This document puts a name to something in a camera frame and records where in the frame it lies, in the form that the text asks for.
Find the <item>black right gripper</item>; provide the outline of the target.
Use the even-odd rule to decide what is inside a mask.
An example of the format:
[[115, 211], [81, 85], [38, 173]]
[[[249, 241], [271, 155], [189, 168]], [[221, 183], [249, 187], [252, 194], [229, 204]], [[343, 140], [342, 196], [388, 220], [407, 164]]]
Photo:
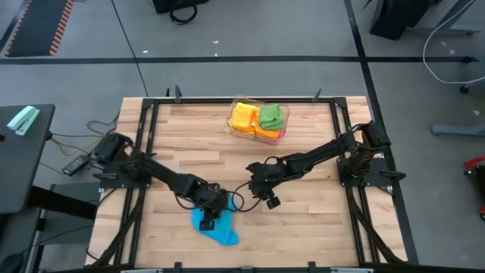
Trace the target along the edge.
[[268, 160], [269, 158], [264, 163], [251, 163], [246, 170], [251, 173], [249, 189], [253, 196], [265, 201], [269, 209], [275, 209], [281, 202], [275, 196], [273, 188], [283, 183], [286, 166], [281, 158], [275, 158], [275, 163], [268, 163]]

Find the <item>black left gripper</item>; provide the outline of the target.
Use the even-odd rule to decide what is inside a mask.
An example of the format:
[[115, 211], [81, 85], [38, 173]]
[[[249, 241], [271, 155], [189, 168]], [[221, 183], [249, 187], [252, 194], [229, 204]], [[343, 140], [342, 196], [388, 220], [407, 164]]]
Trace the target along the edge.
[[200, 214], [198, 228], [213, 231], [215, 221], [228, 208], [228, 192], [220, 184], [207, 184], [196, 191], [196, 212]]

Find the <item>blue microfiber towel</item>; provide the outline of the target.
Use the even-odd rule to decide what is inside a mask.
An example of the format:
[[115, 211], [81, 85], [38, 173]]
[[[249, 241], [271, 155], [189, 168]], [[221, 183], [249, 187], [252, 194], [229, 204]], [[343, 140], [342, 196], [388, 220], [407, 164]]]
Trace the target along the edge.
[[212, 239], [221, 246], [235, 246], [239, 243], [239, 236], [233, 229], [233, 213], [236, 207], [230, 193], [225, 196], [225, 206], [216, 218], [204, 221], [208, 215], [203, 209], [193, 207], [191, 210], [192, 227], [200, 234]]

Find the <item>green microfiber towel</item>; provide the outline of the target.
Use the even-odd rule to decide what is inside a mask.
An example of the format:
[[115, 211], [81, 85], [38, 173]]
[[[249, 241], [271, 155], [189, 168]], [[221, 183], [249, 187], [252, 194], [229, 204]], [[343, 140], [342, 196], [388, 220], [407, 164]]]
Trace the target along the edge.
[[282, 130], [285, 117], [278, 104], [266, 105], [260, 108], [258, 125], [263, 130]]

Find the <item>yellow microfiber towel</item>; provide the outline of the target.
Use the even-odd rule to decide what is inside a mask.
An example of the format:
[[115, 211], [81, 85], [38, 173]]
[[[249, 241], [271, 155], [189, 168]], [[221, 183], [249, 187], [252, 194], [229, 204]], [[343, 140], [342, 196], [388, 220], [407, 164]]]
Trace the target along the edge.
[[260, 112], [260, 108], [254, 105], [246, 104], [237, 102], [236, 107], [234, 108], [233, 117], [241, 122], [250, 122], [254, 115], [257, 115]]

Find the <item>clear plastic bin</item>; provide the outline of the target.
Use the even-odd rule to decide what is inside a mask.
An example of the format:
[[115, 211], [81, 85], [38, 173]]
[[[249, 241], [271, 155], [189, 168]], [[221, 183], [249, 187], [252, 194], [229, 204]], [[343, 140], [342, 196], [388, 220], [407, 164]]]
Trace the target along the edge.
[[227, 125], [236, 137], [276, 145], [286, 133], [289, 106], [237, 96], [231, 103]]

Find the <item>black power adapter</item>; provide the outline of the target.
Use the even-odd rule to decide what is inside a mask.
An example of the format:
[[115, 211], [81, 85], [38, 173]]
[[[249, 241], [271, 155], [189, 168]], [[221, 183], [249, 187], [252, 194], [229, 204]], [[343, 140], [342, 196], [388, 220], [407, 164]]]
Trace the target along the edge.
[[72, 162], [66, 165], [61, 171], [63, 174], [71, 177], [79, 170], [84, 168], [89, 163], [89, 161], [90, 157], [88, 155], [79, 155]]

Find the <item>black desk base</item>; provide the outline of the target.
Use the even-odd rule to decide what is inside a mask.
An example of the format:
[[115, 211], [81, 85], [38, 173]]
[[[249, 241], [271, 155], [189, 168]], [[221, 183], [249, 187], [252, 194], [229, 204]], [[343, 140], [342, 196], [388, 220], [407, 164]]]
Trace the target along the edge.
[[38, 186], [0, 196], [0, 273], [26, 269], [42, 210], [93, 219], [96, 206]]

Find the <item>grey metal desk foot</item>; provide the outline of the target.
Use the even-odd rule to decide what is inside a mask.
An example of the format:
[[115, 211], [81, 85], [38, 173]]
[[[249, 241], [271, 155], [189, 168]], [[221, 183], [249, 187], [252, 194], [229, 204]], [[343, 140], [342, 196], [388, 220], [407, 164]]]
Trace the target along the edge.
[[476, 126], [435, 124], [431, 126], [431, 132], [434, 135], [485, 137], [485, 123]]
[[456, 22], [477, 0], [457, 0], [435, 27], [413, 27], [408, 30], [422, 35], [473, 36], [480, 33], [479, 27], [459, 25]]

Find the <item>black side table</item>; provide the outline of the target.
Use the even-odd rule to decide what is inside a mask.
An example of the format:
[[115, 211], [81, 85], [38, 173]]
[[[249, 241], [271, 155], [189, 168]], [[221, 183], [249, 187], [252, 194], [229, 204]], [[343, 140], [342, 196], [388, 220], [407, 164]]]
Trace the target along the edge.
[[0, 215], [20, 212], [27, 203], [30, 188], [45, 146], [56, 107], [40, 104], [39, 115], [19, 136], [8, 122], [23, 109], [22, 105], [0, 106]]

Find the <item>black equipment box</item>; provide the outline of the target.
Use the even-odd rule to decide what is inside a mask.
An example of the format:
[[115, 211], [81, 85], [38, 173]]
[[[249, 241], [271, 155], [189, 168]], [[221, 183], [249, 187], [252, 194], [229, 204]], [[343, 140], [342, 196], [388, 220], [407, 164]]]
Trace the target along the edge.
[[151, 0], [158, 14], [203, 5], [210, 0]]

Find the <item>black cabinet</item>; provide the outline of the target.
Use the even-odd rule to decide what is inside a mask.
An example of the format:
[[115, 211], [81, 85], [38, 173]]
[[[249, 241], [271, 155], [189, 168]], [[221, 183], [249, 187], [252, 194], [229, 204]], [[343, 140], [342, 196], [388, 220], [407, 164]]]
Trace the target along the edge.
[[442, 0], [377, 0], [370, 34], [398, 40], [407, 30], [415, 34], [429, 34], [429, 27], [417, 27], [429, 7]]

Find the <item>mint green stapler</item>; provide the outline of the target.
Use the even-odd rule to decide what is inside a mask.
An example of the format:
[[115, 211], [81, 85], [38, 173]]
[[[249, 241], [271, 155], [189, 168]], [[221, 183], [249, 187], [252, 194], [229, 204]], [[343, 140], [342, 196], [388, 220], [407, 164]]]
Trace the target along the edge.
[[7, 124], [8, 129], [24, 136], [39, 115], [40, 110], [28, 105], [19, 111]]

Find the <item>red and black cart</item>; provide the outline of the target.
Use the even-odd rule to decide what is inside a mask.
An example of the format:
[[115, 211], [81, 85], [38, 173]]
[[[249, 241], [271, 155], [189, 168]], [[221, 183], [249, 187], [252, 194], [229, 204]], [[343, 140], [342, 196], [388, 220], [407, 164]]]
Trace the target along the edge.
[[478, 214], [480, 220], [485, 222], [485, 155], [467, 160], [464, 163], [464, 175], [471, 179], [482, 199]]

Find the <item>black orange-edged floor mat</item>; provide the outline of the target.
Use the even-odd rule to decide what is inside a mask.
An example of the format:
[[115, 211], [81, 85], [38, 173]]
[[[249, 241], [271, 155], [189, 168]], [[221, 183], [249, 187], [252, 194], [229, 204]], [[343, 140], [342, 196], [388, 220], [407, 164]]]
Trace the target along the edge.
[[67, 29], [74, 0], [28, 0], [11, 35], [5, 57], [55, 55]]

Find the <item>black aluminium table frame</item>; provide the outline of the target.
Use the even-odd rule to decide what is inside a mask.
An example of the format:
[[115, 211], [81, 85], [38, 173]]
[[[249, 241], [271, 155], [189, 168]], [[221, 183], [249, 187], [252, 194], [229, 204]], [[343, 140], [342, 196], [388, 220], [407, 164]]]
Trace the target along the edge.
[[193, 204], [156, 179], [120, 188], [98, 208], [80, 273], [398, 273], [410, 266], [394, 202], [383, 187], [343, 187], [337, 159], [274, 188], [269, 209], [250, 189], [254, 162], [304, 153], [370, 121], [363, 97], [256, 97], [289, 106], [276, 145], [234, 136], [236, 97], [125, 98], [117, 132], [169, 169], [220, 184], [233, 197], [235, 246], [221, 246], [191, 224]]

